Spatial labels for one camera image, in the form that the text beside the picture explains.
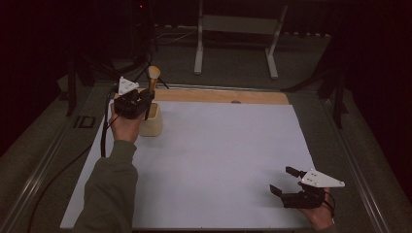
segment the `person's left hand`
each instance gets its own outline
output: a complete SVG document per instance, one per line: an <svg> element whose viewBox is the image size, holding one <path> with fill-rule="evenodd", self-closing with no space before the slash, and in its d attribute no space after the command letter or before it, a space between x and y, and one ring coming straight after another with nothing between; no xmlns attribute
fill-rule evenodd
<svg viewBox="0 0 412 233"><path fill-rule="evenodd" d="M145 113L137 118L129 119L115 113L115 104L111 104L110 108L112 109L112 117L109 124L112 127L113 137L115 140L124 140L134 144L139 136L140 123Z"/></svg>

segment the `hand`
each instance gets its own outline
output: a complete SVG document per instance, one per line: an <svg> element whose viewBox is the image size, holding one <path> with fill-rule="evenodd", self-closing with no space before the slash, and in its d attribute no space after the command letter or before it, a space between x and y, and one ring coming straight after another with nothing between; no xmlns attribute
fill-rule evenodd
<svg viewBox="0 0 412 233"><path fill-rule="evenodd" d="M128 119L115 113L115 104L111 104L110 108L112 109L112 117L109 123L112 127L113 137L115 140L124 140L134 144L139 136L140 123L144 113L137 118Z"/></svg>
<svg viewBox="0 0 412 233"><path fill-rule="evenodd" d="M325 188L325 192L329 192L329 190L329 187ZM329 198L330 197L327 194L325 200L328 202ZM308 218L314 230L323 230L333 224L330 208L325 203L323 203L319 208L298 210L302 212L306 218Z"/></svg>

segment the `white 3d-printed part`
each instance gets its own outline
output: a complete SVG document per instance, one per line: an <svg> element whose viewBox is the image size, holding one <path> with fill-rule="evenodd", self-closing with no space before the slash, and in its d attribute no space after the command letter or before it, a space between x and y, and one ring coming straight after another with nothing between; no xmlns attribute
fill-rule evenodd
<svg viewBox="0 0 412 233"><path fill-rule="evenodd" d="M119 95L127 94L128 92L132 91L133 89L136 89L137 87L139 87L138 83L134 83L132 81L129 81L129 80L125 79L123 76L120 77Z"/></svg>
<svg viewBox="0 0 412 233"><path fill-rule="evenodd" d="M314 169L309 170L302 178L302 183L314 186L314 187L343 187L344 182L341 182L335 178L318 172Z"/></svg>

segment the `gray floor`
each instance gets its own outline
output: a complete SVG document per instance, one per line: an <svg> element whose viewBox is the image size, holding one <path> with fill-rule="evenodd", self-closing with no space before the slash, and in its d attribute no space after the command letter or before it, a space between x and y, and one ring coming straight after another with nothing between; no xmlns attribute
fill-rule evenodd
<svg viewBox="0 0 412 233"><path fill-rule="evenodd" d="M299 39L284 35L275 52L280 79L269 78L262 41L219 44L206 41L203 73L193 74L195 41L192 37L171 44L173 38L159 38L159 52L153 65L170 86L214 86L278 91L307 79L328 38ZM383 153L351 97L345 92L348 114L343 115L343 129L330 119L330 102L319 100L314 90L318 83L297 93L288 93L295 108L308 148L318 170L339 180L346 187L334 189L337 201L336 224L339 232L410 232L412 209L395 180ZM79 155L93 140L98 123L92 128L74 128L77 116L95 117L100 122L104 99L110 85L98 82L94 87L79 86L79 107L72 117L65 116L67 102L55 100L0 159L0 225L14 227L1 232L25 232L39 193L58 171ZM51 157L47 170L38 169L43 157ZM86 161L81 157L59 176L45 193L35 213L31 232L66 232L59 229L71 193ZM44 174L34 183L31 175ZM32 187L31 196L21 196ZM16 206L26 200L27 205Z"/></svg>

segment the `white tabletop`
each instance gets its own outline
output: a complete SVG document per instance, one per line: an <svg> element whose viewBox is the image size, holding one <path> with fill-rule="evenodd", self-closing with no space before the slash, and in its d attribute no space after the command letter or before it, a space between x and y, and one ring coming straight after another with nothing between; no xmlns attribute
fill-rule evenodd
<svg viewBox="0 0 412 233"><path fill-rule="evenodd" d="M297 192L285 173L314 168L291 105L158 102L163 131L139 137L134 229L296 229L304 216L283 208L269 189ZM75 188L62 228L72 228L100 157L100 130ZM107 153L113 146L107 133Z"/></svg>

